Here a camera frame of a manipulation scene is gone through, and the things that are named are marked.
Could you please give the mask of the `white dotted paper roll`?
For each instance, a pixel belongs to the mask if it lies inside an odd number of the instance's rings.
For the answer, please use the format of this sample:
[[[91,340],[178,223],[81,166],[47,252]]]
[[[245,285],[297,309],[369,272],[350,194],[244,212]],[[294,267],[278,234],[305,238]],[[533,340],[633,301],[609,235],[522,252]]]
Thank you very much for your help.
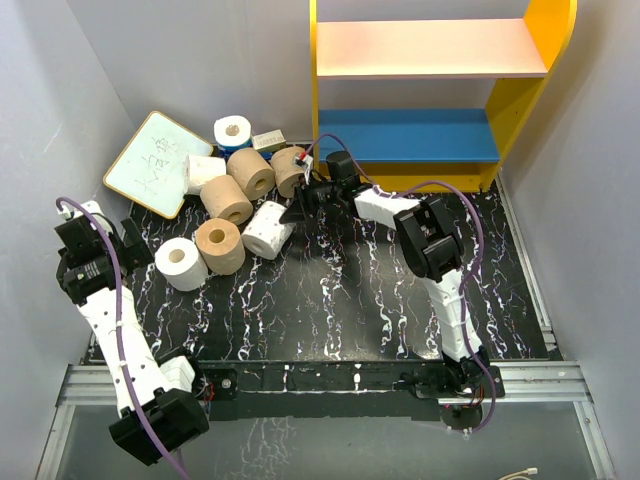
[[[280,222],[285,211],[285,206],[265,201],[241,234],[244,247],[263,259],[274,260],[294,229],[292,223]]]

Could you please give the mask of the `brown roll front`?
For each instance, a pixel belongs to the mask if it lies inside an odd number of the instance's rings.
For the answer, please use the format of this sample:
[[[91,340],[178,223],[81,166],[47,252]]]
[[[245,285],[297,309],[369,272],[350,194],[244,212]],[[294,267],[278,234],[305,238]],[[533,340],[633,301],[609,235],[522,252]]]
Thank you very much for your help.
[[[206,265],[215,274],[232,275],[245,261],[245,248],[238,227],[228,220],[213,218],[205,221],[195,233]]]

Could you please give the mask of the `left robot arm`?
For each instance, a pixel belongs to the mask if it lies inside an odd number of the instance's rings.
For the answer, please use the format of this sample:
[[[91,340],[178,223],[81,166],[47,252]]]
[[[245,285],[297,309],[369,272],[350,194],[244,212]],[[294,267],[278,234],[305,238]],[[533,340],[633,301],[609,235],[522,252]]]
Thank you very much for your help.
[[[156,360],[137,318],[127,278],[152,263],[131,219],[118,236],[105,217],[74,214],[55,231],[64,246],[56,279],[91,327],[111,374],[118,419],[114,442],[145,465],[205,433],[209,423],[198,396],[207,376],[186,352]]]

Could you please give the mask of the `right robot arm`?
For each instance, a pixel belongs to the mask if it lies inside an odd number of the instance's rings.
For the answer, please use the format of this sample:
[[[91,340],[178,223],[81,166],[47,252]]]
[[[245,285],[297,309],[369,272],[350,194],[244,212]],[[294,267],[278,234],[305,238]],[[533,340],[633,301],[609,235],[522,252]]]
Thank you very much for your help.
[[[361,180],[345,151],[332,153],[328,166],[327,178],[313,178],[307,172],[297,181],[293,201],[280,222],[302,223],[322,206],[340,204],[356,218],[393,229],[405,263],[424,281],[439,322],[447,388],[460,397],[483,388],[496,400],[498,391],[488,354],[475,332],[464,298],[464,284],[482,260],[477,259],[472,270],[463,273],[463,241],[442,201],[409,199]]]

